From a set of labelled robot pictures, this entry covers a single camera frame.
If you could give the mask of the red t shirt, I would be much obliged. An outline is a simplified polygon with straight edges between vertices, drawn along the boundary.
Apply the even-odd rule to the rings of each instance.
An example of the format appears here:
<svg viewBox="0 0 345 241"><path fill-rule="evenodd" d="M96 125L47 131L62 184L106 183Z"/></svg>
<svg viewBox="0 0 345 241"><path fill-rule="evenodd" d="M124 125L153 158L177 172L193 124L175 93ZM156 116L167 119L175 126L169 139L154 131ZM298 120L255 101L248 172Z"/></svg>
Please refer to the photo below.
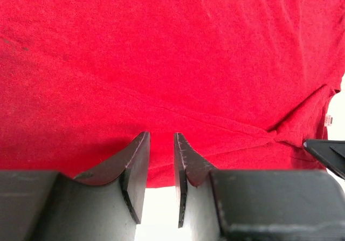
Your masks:
<svg viewBox="0 0 345 241"><path fill-rule="evenodd" d="M1 0L1 168L74 176L151 136L223 169L320 169L344 0Z"/></svg>

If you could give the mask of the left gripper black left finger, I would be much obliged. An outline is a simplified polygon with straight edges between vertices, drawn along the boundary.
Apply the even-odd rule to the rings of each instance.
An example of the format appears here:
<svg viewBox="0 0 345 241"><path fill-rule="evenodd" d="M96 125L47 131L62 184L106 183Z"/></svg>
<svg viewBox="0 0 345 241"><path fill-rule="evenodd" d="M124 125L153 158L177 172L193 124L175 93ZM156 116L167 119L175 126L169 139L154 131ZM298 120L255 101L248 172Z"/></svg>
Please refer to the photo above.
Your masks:
<svg viewBox="0 0 345 241"><path fill-rule="evenodd" d="M70 178L1 171L1 240L134 240L141 222L150 135Z"/></svg>

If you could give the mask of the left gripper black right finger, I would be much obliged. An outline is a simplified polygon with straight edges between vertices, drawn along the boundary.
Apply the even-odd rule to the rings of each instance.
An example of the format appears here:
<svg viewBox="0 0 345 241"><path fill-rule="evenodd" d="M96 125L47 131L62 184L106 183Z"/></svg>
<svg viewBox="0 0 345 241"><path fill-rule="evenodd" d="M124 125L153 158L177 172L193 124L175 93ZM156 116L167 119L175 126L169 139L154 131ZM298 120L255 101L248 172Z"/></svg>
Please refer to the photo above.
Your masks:
<svg viewBox="0 0 345 241"><path fill-rule="evenodd" d="M180 133L174 170L192 240L344 240L344 192L324 171L221 170Z"/></svg>

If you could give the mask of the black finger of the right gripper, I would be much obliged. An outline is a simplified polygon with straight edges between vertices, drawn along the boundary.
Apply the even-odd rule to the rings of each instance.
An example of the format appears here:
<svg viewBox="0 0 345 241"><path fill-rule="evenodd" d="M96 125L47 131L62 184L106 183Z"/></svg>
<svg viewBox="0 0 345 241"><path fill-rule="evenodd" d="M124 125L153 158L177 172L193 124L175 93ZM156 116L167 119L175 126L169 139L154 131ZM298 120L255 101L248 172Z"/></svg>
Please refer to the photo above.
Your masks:
<svg viewBox="0 0 345 241"><path fill-rule="evenodd" d="M306 140L303 146L333 174L344 179L344 141Z"/></svg>

